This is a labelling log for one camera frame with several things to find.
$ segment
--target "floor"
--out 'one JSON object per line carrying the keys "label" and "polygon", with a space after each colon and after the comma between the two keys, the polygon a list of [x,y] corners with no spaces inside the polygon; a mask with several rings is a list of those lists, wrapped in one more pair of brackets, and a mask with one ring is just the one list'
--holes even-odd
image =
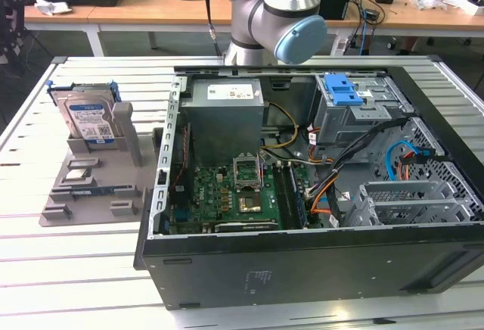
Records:
{"label": "floor", "polygon": [[[84,33],[43,31],[35,33],[39,41],[55,56],[92,56],[91,48]],[[146,33],[104,33],[102,36],[109,56],[141,56],[141,55],[213,55],[214,49],[208,33],[159,33],[157,41],[159,48],[151,50]],[[222,50],[228,47],[230,35],[218,34]],[[321,50],[321,54],[329,54],[332,38]],[[371,54],[396,54],[386,47],[388,37],[377,37],[372,43]],[[428,46],[425,39],[417,44],[418,54],[436,54],[465,81],[475,88],[484,71],[484,39],[474,39],[470,46],[464,46],[462,39],[436,38],[433,46]],[[358,49],[349,49],[347,54],[358,54]],[[0,67],[0,132],[22,105],[33,86],[37,83],[45,68],[50,64],[51,57],[41,47],[28,37],[22,52],[22,61],[26,62],[28,71],[22,78],[12,76]],[[484,81],[477,88],[478,94],[484,96]]]}

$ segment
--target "wooden desk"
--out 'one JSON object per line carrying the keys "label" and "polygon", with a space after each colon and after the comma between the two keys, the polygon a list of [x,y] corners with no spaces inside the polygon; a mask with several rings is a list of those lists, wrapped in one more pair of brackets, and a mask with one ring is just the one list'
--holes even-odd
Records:
{"label": "wooden desk", "polygon": [[[484,37],[484,16],[469,16],[461,9],[419,11],[410,0],[395,0],[382,5],[385,21],[375,30],[383,36]],[[377,9],[370,2],[364,6]],[[231,3],[212,0],[212,19],[217,32],[230,32]],[[145,31],[152,48],[156,47],[154,32],[206,32],[204,1],[119,0],[116,7],[75,7],[74,14],[48,17],[33,8],[26,10],[31,30],[81,30],[87,33],[95,56],[104,56],[98,33],[101,31]],[[336,35],[332,54],[341,53],[344,44],[358,26],[358,10],[350,4],[345,20],[327,21],[328,33]]]}
{"label": "wooden desk", "polygon": [[[363,5],[378,10],[375,6],[371,7],[370,2],[364,2]],[[395,0],[391,5],[381,4],[381,6],[385,10],[386,18],[378,26],[378,30],[418,30],[419,33],[421,30],[457,30],[459,32],[484,30],[484,16],[470,16],[460,8],[452,6],[448,6],[447,10],[439,8],[419,11],[410,4],[410,0]],[[354,4],[350,5],[346,19],[358,19],[358,10]]]}

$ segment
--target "desk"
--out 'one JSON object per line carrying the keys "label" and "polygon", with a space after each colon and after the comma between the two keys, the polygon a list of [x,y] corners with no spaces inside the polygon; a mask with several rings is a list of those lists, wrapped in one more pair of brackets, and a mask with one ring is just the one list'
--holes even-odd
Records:
{"label": "desk", "polygon": [[[419,11],[408,1],[395,0],[392,5],[382,5],[386,19],[375,35],[484,37],[484,16],[469,16],[450,6],[447,11]],[[217,32],[230,32],[230,1],[212,0],[212,18]],[[119,0],[116,7],[75,7],[74,14],[59,17],[42,16],[34,8],[27,8],[26,22],[31,30],[84,31],[95,56],[104,56],[98,35],[102,31],[145,31],[151,33],[152,47],[156,46],[154,32],[207,31],[203,1]],[[356,7],[350,4],[345,20],[329,20],[327,25],[328,33],[337,36],[331,54],[342,54],[342,46],[358,26]]]}
{"label": "desk", "polygon": [[[46,80],[72,82],[83,76],[86,83],[100,83],[111,76],[121,99],[133,103],[133,123],[143,134],[163,125],[166,84],[173,75],[170,67],[221,63],[215,57],[69,58],[46,70],[0,136],[0,328],[85,330],[99,329],[104,323],[116,330],[481,327],[484,267],[443,294],[169,312],[148,272],[132,268],[139,223],[39,226],[39,214],[68,150],[69,134],[45,90]],[[447,112],[449,122],[462,118],[456,117],[461,112],[478,117],[484,111],[482,101],[443,63],[424,56],[317,57],[308,64],[403,66]],[[397,324],[376,325],[375,318]]]}

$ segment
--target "motherboard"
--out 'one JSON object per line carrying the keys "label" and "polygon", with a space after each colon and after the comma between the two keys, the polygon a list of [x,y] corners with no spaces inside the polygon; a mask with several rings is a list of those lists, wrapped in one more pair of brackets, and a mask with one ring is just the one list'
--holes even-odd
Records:
{"label": "motherboard", "polygon": [[306,168],[298,164],[264,164],[258,157],[238,157],[234,165],[198,166],[191,200],[173,207],[170,232],[302,228],[306,210],[301,194],[307,187]]}

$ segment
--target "yellow wire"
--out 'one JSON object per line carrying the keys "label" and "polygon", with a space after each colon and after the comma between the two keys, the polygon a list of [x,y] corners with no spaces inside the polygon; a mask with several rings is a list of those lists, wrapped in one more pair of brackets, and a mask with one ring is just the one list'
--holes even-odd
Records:
{"label": "yellow wire", "polygon": [[280,144],[277,144],[277,145],[266,145],[266,146],[262,146],[262,148],[283,148],[283,147],[286,147],[288,145],[291,145],[294,141],[296,141],[297,139],[297,133],[298,133],[298,126],[297,126],[297,123],[296,121],[294,120],[294,118],[284,109],[282,108],[279,104],[276,104],[276,103],[273,103],[272,101],[269,102],[269,105],[274,105],[275,107],[279,108],[281,111],[284,112],[284,114],[286,114],[289,119],[293,122],[293,125],[294,125],[294,134],[293,134],[293,137],[287,141],[287,142],[284,142],[284,143],[280,143]]}

